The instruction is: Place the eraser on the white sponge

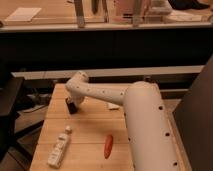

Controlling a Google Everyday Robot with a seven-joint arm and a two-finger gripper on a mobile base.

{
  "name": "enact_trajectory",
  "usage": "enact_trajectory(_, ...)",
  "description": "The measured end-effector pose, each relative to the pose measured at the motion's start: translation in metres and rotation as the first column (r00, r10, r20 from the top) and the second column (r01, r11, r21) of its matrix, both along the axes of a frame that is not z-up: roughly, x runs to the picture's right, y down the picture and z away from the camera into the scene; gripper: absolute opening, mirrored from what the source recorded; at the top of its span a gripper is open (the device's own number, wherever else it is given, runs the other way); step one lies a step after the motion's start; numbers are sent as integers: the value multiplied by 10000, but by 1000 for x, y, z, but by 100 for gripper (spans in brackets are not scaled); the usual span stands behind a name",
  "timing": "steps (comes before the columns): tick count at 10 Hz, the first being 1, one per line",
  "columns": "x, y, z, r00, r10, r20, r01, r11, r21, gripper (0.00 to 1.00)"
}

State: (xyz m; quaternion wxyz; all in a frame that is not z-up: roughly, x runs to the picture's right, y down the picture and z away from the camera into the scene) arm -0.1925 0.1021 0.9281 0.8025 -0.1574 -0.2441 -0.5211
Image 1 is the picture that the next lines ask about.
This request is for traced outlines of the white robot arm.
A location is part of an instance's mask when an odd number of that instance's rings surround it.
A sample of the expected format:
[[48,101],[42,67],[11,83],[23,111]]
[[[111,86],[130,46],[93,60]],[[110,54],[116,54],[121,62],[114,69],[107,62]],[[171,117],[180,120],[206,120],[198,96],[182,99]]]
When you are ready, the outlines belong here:
[[76,106],[88,96],[123,107],[134,171],[180,171],[168,115],[155,83],[94,84],[78,71],[65,88]]

